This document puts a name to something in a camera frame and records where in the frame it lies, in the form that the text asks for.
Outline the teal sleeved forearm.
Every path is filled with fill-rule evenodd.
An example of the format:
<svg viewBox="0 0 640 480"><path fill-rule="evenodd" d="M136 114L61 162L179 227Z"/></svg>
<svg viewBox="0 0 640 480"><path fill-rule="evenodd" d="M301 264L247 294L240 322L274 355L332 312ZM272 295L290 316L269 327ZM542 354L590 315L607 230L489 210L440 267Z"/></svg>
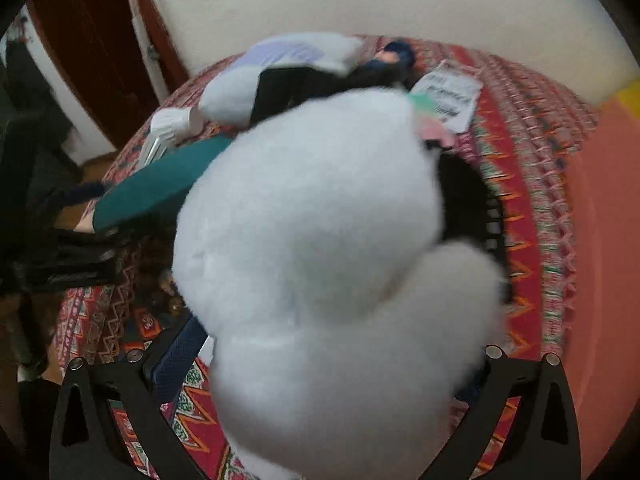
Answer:
<svg viewBox="0 0 640 480"><path fill-rule="evenodd" d="M213 136L173 150L112 186L75 231L99 233L125 224L175 221L195 181L231 143L228 136Z"/></svg>

